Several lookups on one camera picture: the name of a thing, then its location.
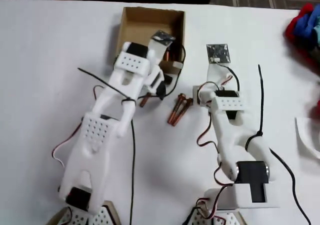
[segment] white plastic piece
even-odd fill
[[[215,96],[211,102],[211,107],[221,111],[244,111],[245,110],[245,104],[241,97]]]
[[[150,93],[155,94],[157,92],[157,87],[164,79],[165,76],[160,67],[154,66],[144,84],[146,85],[146,88]]]
[[[250,114],[242,107],[244,107],[244,103],[240,93],[238,93],[238,97],[217,97],[214,94],[210,107],[212,124],[218,142],[217,146],[221,154],[221,168],[232,181],[235,181],[238,175],[238,160],[236,160],[234,154],[234,146],[240,145],[245,147],[248,138],[257,132],[257,125],[252,124]],[[226,112],[229,110],[238,110],[232,123],[228,119]],[[248,152],[257,161],[265,162],[269,169],[269,181],[274,181],[277,174],[276,163],[269,150],[269,146],[264,144],[261,136],[251,140]]]
[[[235,183],[223,190],[217,203],[218,210],[237,211],[238,209],[277,208],[279,207],[277,189],[274,182],[264,184],[265,202],[252,202],[250,184]],[[214,201],[220,188],[211,188],[204,193],[204,197],[210,198],[207,207],[213,208]]]
[[[159,63],[163,60],[167,46],[154,39],[150,39],[148,48],[154,51],[154,57],[149,59],[151,61],[151,66],[153,67],[154,65],[159,65]]]
[[[68,223],[70,225],[116,225],[108,210],[103,206],[96,216],[92,216],[89,213],[77,208],[71,208],[72,220]],[[67,209],[63,217],[60,219],[57,225],[62,225],[70,220],[70,211]]]
[[[149,73],[150,62],[146,58],[122,51],[114,64],[114,68],[123,69],[145,77]]]
[[[295,119],[302,144],[315,158],[320,159],[320,151],[316,149],[320,149],[320,122],[307,117],[296,117]]]
[[[118,140],[118,123],[113,118],[105,120],[92,112],[85,114],[78,141],[71,151],[60,186],[59,197],[65,200],[72,187],[86,187],[86,184],[81,184],[81,175],[83,171],[89,173],[91,197],[88,211],[93,215],[104,202],[110,149]]]
[[[233,213],[218,213],[217,216],[219,217],[215,217],[214,218],[214,225],[240,225],[240,223],[238,222],[236,216]],[[190,218],[190,221],[188,223],[188,225],[211,225],[212,222],[211,220],[206,220],[204,219],[200,213],[195,210]]]
[[[147,87],[155,92],[160,82],[164,80],[158,64],[151,66],[155,52],[148,49],[147,58],[144,58],[128,53],[130,46],[135,44],[124,43],[108,81],[109,85],[122,94],[107,86],[98,97],[92,112],[85,114],[78,141],[70,153],[59,190],[59,197],[64,201],[73,187],[90,192],[87,210],[92,215],[99,212],[104,202],[110,150],[118,143],[118,139],[126,134],[143,86],[150,80],[151,88]],[[121,119],[119,121],[113,118],[102,119],[101,115],[105,114],[114,100],[119,100],[122,104]]]
[[[182,69],[184,67],[184,64],[182,62],[179,62],[179,61],[174,61],[172,66],[177,68],[177,69]]]

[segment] black cable tie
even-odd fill
[[[133,101],[134,104],[137,105],[137,101],[134,100],[134,99],[132,99],[131,97],[128,97],[128,98],[126,98],[126,99],[123,99],[123,100],[121,101],[121,105],[122,105],[123,102],[127,102],[127,101]]]

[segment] white robot bracket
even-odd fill
[[[239,208],[272,208],[278,204],[274,181],[276,168],[269,147],[262,136],[251,140],[248,152],[256,161],[236,160],[234,147],[245,148],[246,141],[255,134],[255,126],[240,92],[231,90],[199,91],[200,105],[209,109],[217,137],[218,163],[222,171],[234,181],[219,197],[218,210]],[[204,196],[216,199],[219,188],[209,189]]]
[[[155,63],[155,54],[147,46],[124,43],[108,81],[122,94],[109,86],[103,90],[92,111],[85,114],[78,141],[66,164],[59,197],[71,206],[92,215],[99,212],[105,200],[110,151],[126,134],[143,86],[151,93],[161,93],[160,97],[165,95],[164,75]],[[120,120],[104,115],[114,100],[122,104]]]

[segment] red fabric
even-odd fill
[[[295,43],[296,42],[296,36],[294,35],[294,29],[295,26],[297,24],[297,21],[299,18],[303,17],[305,14],[309,14],[314,10],[314,6],[311,3],[307,3],[306,5],[304,5],[298,16],[296,16],[294,19],[292,19],[292,21],[290,22],[290,24],[288,25],[288,27],[286,28],[284,34],[286,36],[286,38],[291,42],[291,43]]]
[[[296,36],[294,35],[294,29],[295,29],[295,26],[297,24],[297,21],[299,18],[303,17],[305,14],[308,14],[308,13],[311,13],[312,11],[314,10],[314,6],[311,4],[311,3],[307,3],[305,4],[298,16],[296,16],[294,19],[292,19],[292,21],[289,23],[289,25],[287,26],[287,28],[285,29],[285,32],[284,32],[284,35],[286,36],[286,38],[291,42],[293,43],[294,45],[297,43],[296,41]],[[308,51],[306,51],[305,49],[303,48],[299,48],[297,47],[296,48],[298,53],[300,53],[303,58],[311,65],[314,65],[314,66],[317,66],[317,62],[312,59],[312,57],[310,57]]]

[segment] perforated white plate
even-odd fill
[[[233,213],[218,213],[217,216],[226,220],[224,224],[224,220],[218,217],[214,218],[214,225],[240,225],[236,216]],[[199,212],[196,210],[193,212],[192,217],[188,223],[188,225],[211,225],[211,220],[204,219]]]
[[[105,207],[101,207],[100,212],[94,217],[80,209],[71,208],[71,211],[72,220],[68,223],[68,225],[86,225],[87,221],[88,225],[116,225],[113,222],[107,208]],[[57,225],[63,225],[64,223],[68,222],[70,215],[71,214],[68,209]]]

